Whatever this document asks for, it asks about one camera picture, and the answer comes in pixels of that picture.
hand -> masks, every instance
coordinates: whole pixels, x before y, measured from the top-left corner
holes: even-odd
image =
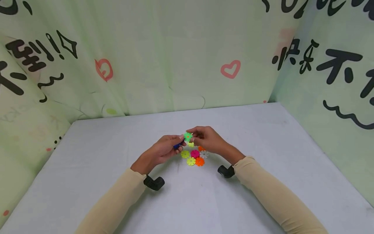
[[[191,142],[202,146],[209,152],[219,154],[232,165],[235,165],[245,156],[234,146],[227,143],[212,127],[197,126],[187,130],[192,133]]]
[[[193,142],[194,145],[202,146],[207,151],[215,154],[220,154],[222,148],[229,146],[229,144],[210,126],[197,126],[188,129],[186,132],[192,133],[193,137],[191,142]]]
[[[165,163],[168,159],[182,151],[182,146],[177,150],[173,146],[181,143],[183,139],[183,135],[166,135],[161,137],[134,162],[131,170],[140,174],[149,174],[155,166]]]

white table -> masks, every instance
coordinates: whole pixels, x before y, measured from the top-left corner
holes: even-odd
[[[90,208],[160,136],[210,125],[252,155],[312,210],[330,233],[374,233],[374,209],[278,103],[75,122],[0,233],[73,233]],[[117,233],[282,233],[218,155],[203,167],[177,156],[150,176]]]

orange gear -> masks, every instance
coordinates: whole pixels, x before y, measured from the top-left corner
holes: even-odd
[[[201,167],[205,164],[205,161],[203,158],[196,158],[196,162],[195,164],[198,166],[198,167]]]

heart drawing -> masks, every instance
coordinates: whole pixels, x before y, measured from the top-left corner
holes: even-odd
[[[225,69],[232,69],[236,65],[236,68],[233,72],[226,72]],[[230,64],[224,64],[221,67],[221,74],[224,75],[225,77],[229,79],[234,79],[237,75],[237,73],[240,70],[240,61],[239,60],[234,60]]]
[[[99,76],[103,80],[105,80],[105,82],[108,82],[108,80],[110,80],[113,77],[113,70],[112,70],[112,65],[110,64],[110,62],[106,58],[102,58],[99,61],[95,60],[95,64],[96,64],[96,72],[99,74]],[[108,64],[108,66],[109,66],[109,74],[107,76],[105,76],[107,71],[105,71],[105,70],[101,71],[101,66],[103,64]]]

sleeve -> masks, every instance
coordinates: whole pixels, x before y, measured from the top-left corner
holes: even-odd
[[[146,175],[127,169],[91,208],[75,234],[112,234],[145,190]]]
[[[325,234],[327,230],[306,205],[252,157],[234,166],[240,182],[252,190],[269,214],[288,234]]]

